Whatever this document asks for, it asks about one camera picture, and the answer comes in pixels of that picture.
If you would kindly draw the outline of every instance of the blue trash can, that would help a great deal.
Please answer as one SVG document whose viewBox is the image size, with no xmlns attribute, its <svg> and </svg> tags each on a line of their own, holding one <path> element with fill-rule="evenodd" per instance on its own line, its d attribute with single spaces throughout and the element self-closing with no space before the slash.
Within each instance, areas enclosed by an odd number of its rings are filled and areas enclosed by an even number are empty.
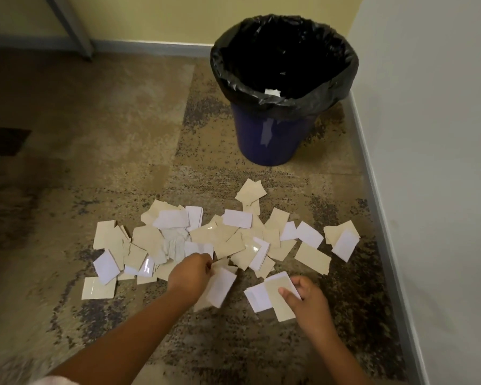
<svg viewBox="0 0 481 385">
<path fill-rule="evenodd" d="M 318 115 L 347 97 L 358 64 L 346 38 L 300 16 L 245 19 L 210 52 L 239 148 L 263 166 L 292 158 Z"/>
<path fill-rule="evenodd" d="M 250 114 L 234 103 L 231 106 L 240 151 L 251 162 L 262 166 L 282 165 L 292 158 L 317 118 L 279 121 Z"/>
</svg>

